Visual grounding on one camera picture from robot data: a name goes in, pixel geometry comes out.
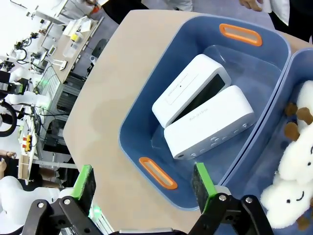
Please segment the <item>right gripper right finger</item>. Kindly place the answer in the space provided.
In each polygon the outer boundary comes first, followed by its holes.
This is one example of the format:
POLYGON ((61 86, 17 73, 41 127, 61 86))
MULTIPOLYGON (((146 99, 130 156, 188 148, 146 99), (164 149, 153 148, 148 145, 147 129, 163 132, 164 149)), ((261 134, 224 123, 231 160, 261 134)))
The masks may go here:
POLYGON ((194 165, 191 183, 201 216, 190 235, 274 234, 259 199, 254 195, 236 199, 218 192, 204 163, 194 165))

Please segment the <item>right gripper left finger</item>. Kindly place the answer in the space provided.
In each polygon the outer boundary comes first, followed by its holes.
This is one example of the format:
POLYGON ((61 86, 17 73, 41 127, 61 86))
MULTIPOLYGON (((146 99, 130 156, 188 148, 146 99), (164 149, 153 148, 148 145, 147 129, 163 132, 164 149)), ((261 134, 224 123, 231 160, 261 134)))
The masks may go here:
POLYGON ((70 229, 75 235, 115 234, 103 217, 98 218, 97 222, 89 217, 95 189, 93 168, 84 165, 69 195, 52 203, 37 199, 31 204, 23 234, 58 235, 65 229, 70 229))

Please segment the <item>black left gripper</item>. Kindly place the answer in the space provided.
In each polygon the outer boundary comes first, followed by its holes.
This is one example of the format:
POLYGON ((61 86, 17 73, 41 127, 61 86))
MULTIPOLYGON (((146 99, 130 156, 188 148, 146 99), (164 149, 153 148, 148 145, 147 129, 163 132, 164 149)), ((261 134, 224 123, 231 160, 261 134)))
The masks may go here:
POLYGON ((19 93, 19 85, 10 83, 7 80, 0 80, 0 93, 1 94, 18 94, 19 93))

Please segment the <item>person's right hand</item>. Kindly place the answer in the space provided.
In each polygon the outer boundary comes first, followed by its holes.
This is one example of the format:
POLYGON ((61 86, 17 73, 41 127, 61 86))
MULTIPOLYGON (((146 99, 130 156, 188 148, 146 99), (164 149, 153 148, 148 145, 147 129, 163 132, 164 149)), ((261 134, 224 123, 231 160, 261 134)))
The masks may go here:
POLYGON ((263 10, 261 7, 261 4, 263 4, 262 0, 239 0, 239 4, 256 12, 262 12, 263 10))

